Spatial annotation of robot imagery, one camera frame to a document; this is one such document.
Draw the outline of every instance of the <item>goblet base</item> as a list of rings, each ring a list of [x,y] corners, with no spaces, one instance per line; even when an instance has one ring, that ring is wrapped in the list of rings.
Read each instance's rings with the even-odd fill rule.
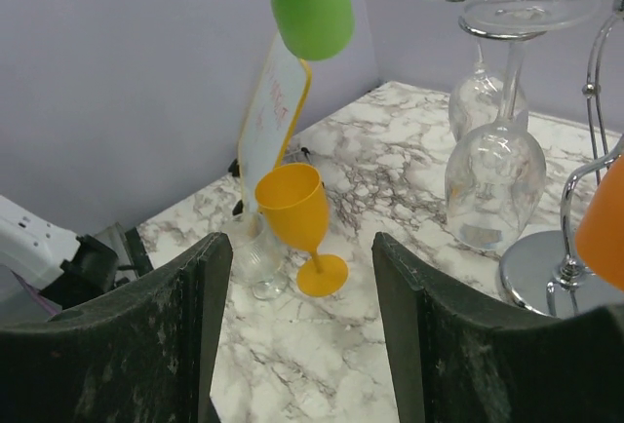
[[[337,255],[320,254],[318,258],[321,261],[319,268],[313,259],[309,259],[299,268],[296,284],[308,296],[329,296],[336,293],[347,281],[349,268]]]
[[[561,231],[535,233],[519,240],[500,259],[500,280],[507,297],[529,311],[561,319],[624,301],[624,291],[590,271],[579,276],[575,288],[556,282],[565,257]],[[549,296],[554,311],[548,306]]]

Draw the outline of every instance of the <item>round metal base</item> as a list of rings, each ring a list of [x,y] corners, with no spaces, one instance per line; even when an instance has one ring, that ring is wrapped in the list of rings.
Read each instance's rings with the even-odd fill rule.
[[[624,291],[591,272],[583,274],[574,289],[555,282],[565,257],[561,231],[545,231],[522,238],[500,259],[500,280],[506,294],[529,311],[561,319],[605,304],[624,302]],[[549,296],[554,311],[548,306]]]

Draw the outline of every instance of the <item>white marble table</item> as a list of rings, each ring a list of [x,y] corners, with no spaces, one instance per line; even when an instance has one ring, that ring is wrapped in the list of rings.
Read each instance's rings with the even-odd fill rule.
[[[445,229],[445,163],[454,146],[447,103],[446,94],[391,82],[292,140],[312,151],[332,202],[320,251],[345,258],[350,276],[332,297],[303,296],[294,283],[302,257],[294,254],[290,289],[274,301],[231,283],[213,384],[223,422],[398,421],[371,263],[377,231],[500,298],[496,255],[461,246]],[[564,181],[591,148],[582,125],[532,115],[529,130],[548,162],[548,186],[527,229],[534,232],[558,226]],[[593,189],[592,177],[581,182],[574,216]],[[239,199],[237,181],[226,176],[140,225],[154,267],[217,231]]]

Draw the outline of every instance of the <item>wine glass base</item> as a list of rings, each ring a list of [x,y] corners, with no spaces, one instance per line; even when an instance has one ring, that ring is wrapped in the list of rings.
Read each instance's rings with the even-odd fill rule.
[[[554,274],[565,257],[561,231],[545,231],[522,238],[500,259],[499,275],[506,295],[522,308],[561,319],[605,304],[624,302],[624,291],[591,272],[581,276],[580,285],[574,290],[554,282]],[[548,307],[549,295],[554,313]]]
[[[296,276],[296,284],[308,296],[329,296],[336,293],[347,281],[349,268],[337,255],[319,255],[323,269],[317,269],[312,259],[305,262]]]
[[[277,272],[269,281],[258,282],[252,286],[252,293],[257,299],[275,299],[282,294],[289,284],[284,272]]]

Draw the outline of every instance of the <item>yellow edge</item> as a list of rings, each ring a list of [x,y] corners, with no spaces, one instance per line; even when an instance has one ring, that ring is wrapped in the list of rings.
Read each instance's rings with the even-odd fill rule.
[[[271,55],[271,51],[273,50],[273,45],[275,44],[275,41],[278,38],[279,33],[276,33],[276,35],[273,37],[273,41],[271,42],[271,47],[269,48],[269,54],[266,55],[266,59],[264,60],[264,64],[262,65],[262,72],[260,72],[260,77],[257,80],[257,84],[255,84],[255,90],[253,91],[253,95],[252,95],[252,99],[250,100],[250,104],[247,107],[247,113],[245,114],[245,119],[243,120],[243,126],[241,126],[241,131],[239,132],[238,135],[238,145],[237,145],[237,157],[238,157],[238,162],[239,165],[241,163],[241,137],[243,136],[243,132],[245,131],[245,126],[247,125],[247,121],[250,118],[250,109],[252,108],[252,105],[254,104],[254,99],[255,96],[257,95],[257,91],[260,88],[260,84],[262,83],[262,77],[264,76],[264,71],[266,70],[266,67],[268,67],[268,60],[269,57]],[[289,145],[289,141],[291,140],[291,137],[293,136],[293,132],[294,132],[294,128],[296,127],[296,122],[299,119],[299,115],[301,114],[301,110],[303,109],[303,106],[305,105],[305,100],[307,100],[308,98],[308,92],[310,91],[310,85],[312,84],[312,69],[310,69],[310,66],[308,65],[308,63],[303,60],[303,59],[299,59],[299,63],[301,64],[301,67],[303,68],[303,71],[305,72],[305,86],[303,87],[303,93],[301,94],[301,98],[299,99],[299,103],[296,105],[296,111],[294,112],[294,116],[292,117],[292,122],[291,125],[289,126],[289,130],[286,134],[286,138],[284,139],[284,143],[282,144],[282,148],[280,149],[280,153],[277,157],[277,160],[275,162],[275,165],[273,165],[273,168],[276,168],[280,165],[280,163],[282,162],[282,160],[284,160],[284,154],[286,153],[286,148]],[[243,207],[247,205],[247,201],[246,201],[246,194],[245,194],[245,181],[243,180],[243,173],[240,172],[240,183],[241,183],[241,198],[243,200]]]

